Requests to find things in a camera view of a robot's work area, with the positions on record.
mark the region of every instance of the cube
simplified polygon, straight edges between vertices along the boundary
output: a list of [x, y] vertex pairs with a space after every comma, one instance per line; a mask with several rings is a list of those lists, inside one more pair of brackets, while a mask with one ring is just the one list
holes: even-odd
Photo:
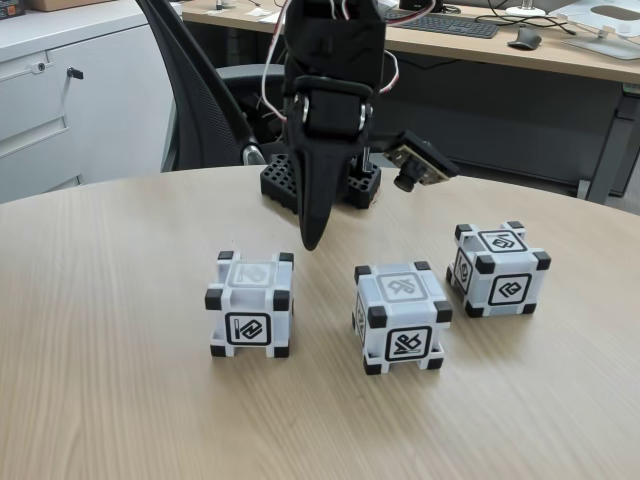
[[551, 257], [525, 242], [520, 222], [498, 230], [458, 225], [458, 252], [447, 268], [447, 281], [460, 290], [470, 317], [533, 313]]
[[289, 356], [293, 322], [293, 254], [271, 261], [242, 260], [240, 252], [218, 255], [218, 283], [209, 285], [211, 355], [233, 357], [236, 347], [265, 347], [267, 357]]
[[427, 262], [359, 266], [351, 324], [362, 342], [367, 375], [387, 373], [392, 363], [417, 362], [439, 369], [440, 333], [452, 310]]

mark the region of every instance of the white wire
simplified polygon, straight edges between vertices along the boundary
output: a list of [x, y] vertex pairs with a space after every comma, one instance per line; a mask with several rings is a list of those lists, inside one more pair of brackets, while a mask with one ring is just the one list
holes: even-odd
[[393, 60], [393, 65], [396, 69], [396, 73], [393, 75], [393, 78], [391, 79], [391, 81], [389, 82], [389, 84], [380, 89], [380, 93], [387, 93], [389, 90], [391, 90], [393, 88], [393, 86], [396, 84], [396, 82], [398, 81], [398, 79], [400, 78], [400, 69], [398, 68], [398, 59], [396, 58], [396, 56], [391, 53], [388, 50], [384, 51], [385, 55], [389, 55], [391, 57], [391, 59]]
[[345, 20], [349, 20], [350, 19], [349, 11], [347, 10], [347, 0], [342, 0], [342, 15], [344, 15], [344, 19]]
[[278, 38], [280, 38], [280, 31], [282, 30], [282, 25], [284, 25], [284, 17], [287, 13], [287, 8], [289, 8], [289, 4], [291, 0], [286, 0], [284, 5], [282, 6], [282, 10], [280, 10], [280, 15], [278, 16], [278, 22], [276, 23], [276, 29], [273, 32], [273, 37], [271, 38], [271, 45], [269, 45], [269, 53], [267, 54], [267, 61], [264, 65], [264, 72], [262, 73], [262, 100], [264, 104], [267, 106], [269, 110], [271, 110], [276, 117], [278, 117], [283, 122], [287, 121], [287, 117], [281, 114], [276, 107], [274, 107], [269, 100], [267, 100], [267, 70], [269, 69], [269, 64], [271, 63], [271, 58], [273, 57], [273, 52], [276, 49], [276, 44], [278, 43]]

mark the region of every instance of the box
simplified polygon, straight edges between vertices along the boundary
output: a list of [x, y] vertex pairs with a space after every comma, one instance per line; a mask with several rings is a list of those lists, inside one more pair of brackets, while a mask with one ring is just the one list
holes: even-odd
[[24, 15], [24, 0], [0, 0], [0, 20]]
[[42, 12], [53, 12], [63, 8], [81, 7], [82, 5], [92, 5], [94, 3], [108, 2], [111, 0], [28, 0], [29, 8]]

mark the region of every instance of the table surface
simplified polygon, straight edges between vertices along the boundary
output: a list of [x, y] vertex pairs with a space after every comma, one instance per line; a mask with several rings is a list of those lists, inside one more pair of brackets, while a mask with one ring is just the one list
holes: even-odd
[[[0, 478], [637, 478], [640, 218], [457, 178], [320, 246], [259, 193], [259, 167], [83, 186], [0, 206]], [[355, 265], [428, 260], [457, 223], [520, 220], [553, 258], [532, 316], [454, 319], [440, 371], [367, 377]], [[295, 253], [288, 359], [212, 359], [220, 250]]]
[[[260, 0], [262, 8], [280, 10], [274, 0]], [[259, 17], [247, 15], [255, 5], [249, 0], [237, 0], [237, 7], [219, 15], [206, 15], [215, 10], [215, 0], [193, 0], [182, 5], [185, 21], [208, 23], [243, 30], [273, 32], [272, 24], [259, 23]], [[460, 7], [462, 16], [475, 18], [490, 14], [486, 8]], [[579, 36], [588, 33], [578, 30]], [[436, 57], [495, 63], [512, 67], [531, 68], [583, 77], [640, 84], [640, 60], [624, 61], [562, 43], [569, 37], [557, 28], [538, 29], [541, 45], [534, 51], [520, 51], [507, 46], [515, 39], [517, 27], [501, 27], [490, 40], [419, 32], [402, 28], [387, 29], [387, 48], [399, 52], [432, 55]]]

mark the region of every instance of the gray desk leg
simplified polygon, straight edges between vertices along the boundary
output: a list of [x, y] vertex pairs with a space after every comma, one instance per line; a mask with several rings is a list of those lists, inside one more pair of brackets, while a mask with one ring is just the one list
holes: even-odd
[[623, 91], [587, 192], [587, 200], [590, 202], [604, 204], [607, 200], [628, 145], [633, 141], [634, 127], [638, 123], [640, 95]]

